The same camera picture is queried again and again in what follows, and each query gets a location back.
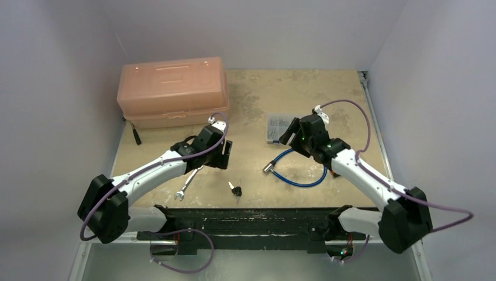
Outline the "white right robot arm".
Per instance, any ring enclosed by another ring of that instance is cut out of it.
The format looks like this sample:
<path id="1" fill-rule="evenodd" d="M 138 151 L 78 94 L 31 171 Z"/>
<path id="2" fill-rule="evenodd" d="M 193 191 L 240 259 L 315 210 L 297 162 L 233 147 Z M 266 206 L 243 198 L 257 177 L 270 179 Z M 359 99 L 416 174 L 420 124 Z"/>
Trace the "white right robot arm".
<path id="1" fill-rule="evenodd" d="M 346 205 L 333 212 L 328 223 L 333 237 L 358 232 L 380 238 L 394 253 L 403 253 L 432 232 L 426 194 L 389 180 L 360 160 L 349 144 L 329 136 L 319 115 L 294 118 L 279 142 L 345 178 L 377 207 L 369 211 Z"/>

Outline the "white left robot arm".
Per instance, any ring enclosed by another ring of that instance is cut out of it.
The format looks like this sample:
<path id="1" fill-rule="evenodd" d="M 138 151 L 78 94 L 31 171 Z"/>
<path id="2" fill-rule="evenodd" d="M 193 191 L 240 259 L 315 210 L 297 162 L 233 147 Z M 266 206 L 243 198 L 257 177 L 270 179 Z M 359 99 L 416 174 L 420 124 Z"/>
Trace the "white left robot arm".
<path id="1" fill-rule="evenodd" d="M 78 208 L 82 221 L 80 240 L 98 239 L 108 244 L 127 232 L 151 232 L 159 239 L 174 233 L 174 223 L 160 207 L 135 208 L 134 203 L 160 185 L 203 167 L 225 170 L 232 141 L 227 140 L 228 121 L 210 117 L 198 135 L 171 146 L 157 159 L 142 167 L 108 178 L 94 177 Z"/>

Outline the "blue cable lock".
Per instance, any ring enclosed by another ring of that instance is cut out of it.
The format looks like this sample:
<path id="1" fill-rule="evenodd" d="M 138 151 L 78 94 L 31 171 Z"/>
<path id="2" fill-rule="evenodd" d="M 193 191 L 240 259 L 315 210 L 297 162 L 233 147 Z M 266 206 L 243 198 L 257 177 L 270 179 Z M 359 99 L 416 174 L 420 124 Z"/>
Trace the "blue cable lock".
<path id="1" fill-rule="evenodd" d="M 310 189 L 322 184 L 328 175 L 327 168 L 317 164 L 306 166 L 308 161 L 300 163 L 297 156 L 292 149 L 287 149 L 269 161 L 263 167 L 263 173 L 300 189 Z"/>

